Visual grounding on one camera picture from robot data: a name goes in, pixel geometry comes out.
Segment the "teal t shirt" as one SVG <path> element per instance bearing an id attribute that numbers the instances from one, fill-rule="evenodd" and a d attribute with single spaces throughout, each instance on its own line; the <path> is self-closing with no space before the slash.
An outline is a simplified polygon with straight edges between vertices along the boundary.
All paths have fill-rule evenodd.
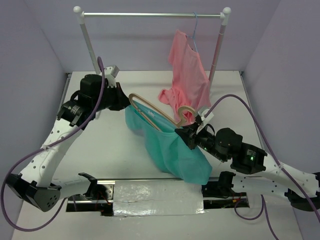
<path id="1" fill-rule="evenodd" d="M 175 133 L 176 127 L 164 116 L 141 103 L 136 105 L 159 129 L 132 105 L 125 108 L 126 125 L 135 134 L 143 136 L 146 151 L 158 169 L 187 183 L 206 185 L 212 166 L 202 151 L 189 149 Z"/>

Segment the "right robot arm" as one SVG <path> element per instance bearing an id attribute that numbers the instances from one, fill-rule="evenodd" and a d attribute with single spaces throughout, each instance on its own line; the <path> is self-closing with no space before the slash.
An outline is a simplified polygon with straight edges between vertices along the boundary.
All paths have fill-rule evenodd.
<path id="1" fill-rule="evenodd" d="M 230 168 L 218 180 L 203 185 L 205 195 L 218 198 L 241 193 L 256 193 L 287 200 L 298 210 L 312 212 L 320 208 L 320 174 L 305 173 L 283 163 L 276 163 L 271 154 L 249 143 L 230 128 L 211 133 L 194 123 L 175 132 L 190 148 L 203 149 Z"/>

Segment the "tan wooden hanger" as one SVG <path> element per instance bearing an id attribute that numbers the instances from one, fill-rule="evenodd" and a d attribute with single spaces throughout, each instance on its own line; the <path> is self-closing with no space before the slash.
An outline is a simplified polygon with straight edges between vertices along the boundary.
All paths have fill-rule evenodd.
<path id="1" fill-rule="evenodd" d="M 163 116 L 165 119 L 167 119 L 169 122 L 171 122 L 176 128 L 180 128 L 182 127 L 187 121 L 188 118 L 184 115 L 184 112 L 189 112 L 191 113 L 193 116 L 196 114 L 195 110 L 187 105 L 183 105 L 181 107 L 178 108 L 177 113 L 179 116 L 179 121 L 175 121 L 172 117 L 170 117 L 169 115 L 167 115 L 164 111 L 162 111 L 160 108 L 158 108 L 157 106 L 155 106 L 154 104 L 152 104 L 151 102 L 149 102 L 148 100 L 144 99 L 143 97 L 141 97 L 140 95 L 136 94 L 136 93 L 130 93 L 128 96 L 129 102 L 130 104 L 135 108 L 135 110 L 142 115 L 142 117 L 151 125 L 153 126 L 155 129 L 157 129 L 158 131 L 161 131 L 161 129 L 138 107 L 138 105 L 136 104 L 136 102 L 134 101 L 134 98 L 140 100 L 141 102 L 143 102 L 144 104 L 146 104 L 147 106 L 149 106 L 151 109 L 153 109 L 154 111 L 156 111 L 157 113 L 159 113 L 161 116 Z"/>

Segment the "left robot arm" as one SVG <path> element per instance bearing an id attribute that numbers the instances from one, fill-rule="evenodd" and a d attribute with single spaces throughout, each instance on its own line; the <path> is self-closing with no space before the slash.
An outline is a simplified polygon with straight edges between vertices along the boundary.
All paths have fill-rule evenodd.
<path id="1" fill-rule="evenodd" d="M 31 155 L 30 163 L 18 174 L 10 173 L 5 184 L 22 200 L 43 212 L 60 199 L 82 195 L 93 199 L 103 186 L 95 177 L 78 173 L 67 179 L 53 179 L 54 173 L 73 142 L 83 133 L 96 112 L 121 111 L 130 102 L 113 73 L 87 74 L 57 114 L 53 128 L 42 147 Z"/>

